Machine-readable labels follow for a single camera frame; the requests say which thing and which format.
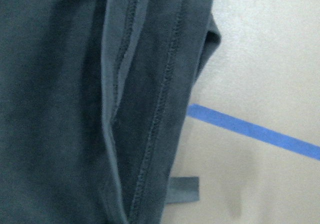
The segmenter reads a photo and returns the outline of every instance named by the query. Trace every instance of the beige surface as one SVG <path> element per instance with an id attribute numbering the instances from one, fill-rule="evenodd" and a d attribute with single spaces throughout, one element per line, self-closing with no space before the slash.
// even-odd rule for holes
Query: beige surface
<path id="1" fill-rule="evenodd" d="M 222 43 L 191 103 L 320 146 L 320 0 L 214 0 Z M 186 118 L 173 176 L 200 201 L 162 224 L 319 224 L 320 161 Z"/>

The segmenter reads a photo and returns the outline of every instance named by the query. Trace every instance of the stitched seam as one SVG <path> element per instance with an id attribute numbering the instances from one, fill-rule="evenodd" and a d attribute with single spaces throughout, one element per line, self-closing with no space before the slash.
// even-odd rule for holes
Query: stitched seam
<path id="1" fill-rule="evenodd" d="M 133 200 L 130 206 L 128 220 L 130 224 L 136 224 L 138 221 L 139 209 L 141 206 L 142 195 L 146 186 L 146 176 L 151 165 L 151 159 L 153 156 L 153 150 L 155 147 L 155 141 L 159 133 L 159 126 L 162 121 L 165 105 L 167 102 L 167 96 L 173 77 L 175 56 L 179 47 L 179 40 L 182 31 L 182 17 L 186 12 L 187 0 L 182 0 L 179 11 L 176 14 L 174 28 L 172 30 L 172 37 L 167 53 L 167 64 L 165 66 L 162 82 L 160 84 L 160 90 L 157 95 L 157 102 L 155 110 L 153 112 L 152 122 L 149 128 L 146 149 L 141 162 L 138 180 L 136 182 Z"/>
<path id="2" fill-rule="evenodd" d="M 117 102 L 118 102 L 118 81 L 119 81 L 119 70 L 121 67 L 121 63 L 123 62 L 123 59 L 126 55 L 126 52 L 129 48 L 130 44 L 130 37 L 133 32 L 133 24 L 135 20 L 136 10 L 137 10 L 137 3 L 138 0 L 129 0 L 128 7 L 126 10 L 126 18 L 124 21 L 124 32 L 121 38 L 121 44 L 118 49 L 116 58 L 115 58 L 115 70 L 113 73 L 113 106 L 112 106 L 112 123 L 114 122 L 115 112 L 117 110 Z"/>

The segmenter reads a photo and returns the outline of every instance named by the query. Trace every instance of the blue tape strip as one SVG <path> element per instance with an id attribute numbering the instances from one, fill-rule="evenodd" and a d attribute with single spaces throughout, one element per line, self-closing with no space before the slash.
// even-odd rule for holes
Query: blue tape strip
<path id="1" fill-rule="evenodd" d="M 320 146 L 316 146 L 303 140 L 281 134 L 198 104 L 190 105 L 187 110 L 187 115 L 206 123 L 210 123 L 235 133 L 239 133 L 320 161 Z"/>

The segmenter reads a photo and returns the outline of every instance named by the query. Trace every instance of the dark gray fabric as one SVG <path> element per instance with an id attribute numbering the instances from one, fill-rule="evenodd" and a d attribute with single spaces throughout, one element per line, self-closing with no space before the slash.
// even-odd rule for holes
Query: dark gray fabric
<path id="1" fill-rule="evenodd" d="M 0 223 L 160 222 L 211 4 L 0 0 Z"/>
<path id="2" fill-rule="evenodd" d="M 189 203 L 199 201 L 199 177 L 170 177 L 165 203 Z"/>

